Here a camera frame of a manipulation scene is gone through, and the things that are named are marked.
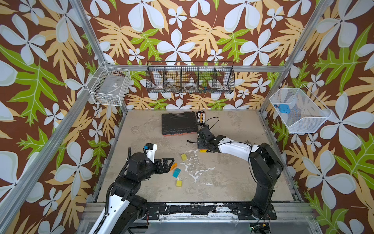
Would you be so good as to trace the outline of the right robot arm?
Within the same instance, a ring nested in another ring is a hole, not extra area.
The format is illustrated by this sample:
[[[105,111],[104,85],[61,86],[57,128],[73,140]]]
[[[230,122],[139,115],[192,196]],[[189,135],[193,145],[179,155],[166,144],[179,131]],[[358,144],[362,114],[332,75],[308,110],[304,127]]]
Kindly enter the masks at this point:
[[[275,184],[283,171],[283,164],[272,147],[267,143],[252,145],[223,135],[215,136],[207,126],[200,129],[197,135],[199,149],[229,154],[244,159],[248,163],[251,175],[257,184],[251,201],[251,213],[258,219],[266,217]]]

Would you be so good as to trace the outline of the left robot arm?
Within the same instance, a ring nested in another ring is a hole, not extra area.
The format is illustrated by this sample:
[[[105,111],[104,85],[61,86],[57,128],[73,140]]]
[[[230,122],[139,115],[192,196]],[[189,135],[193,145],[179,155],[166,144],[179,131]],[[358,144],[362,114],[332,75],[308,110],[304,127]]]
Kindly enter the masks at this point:
[[[147,143],[142,152],[128,157],[115,181],[109,186],[105,206],[89,231],[91,234],[124,234],[130,225],[146,215],[147,200],[136,193],[141,182],[152,175],[166,174],[174,165],[174,158],[156,159],[157,145]]]

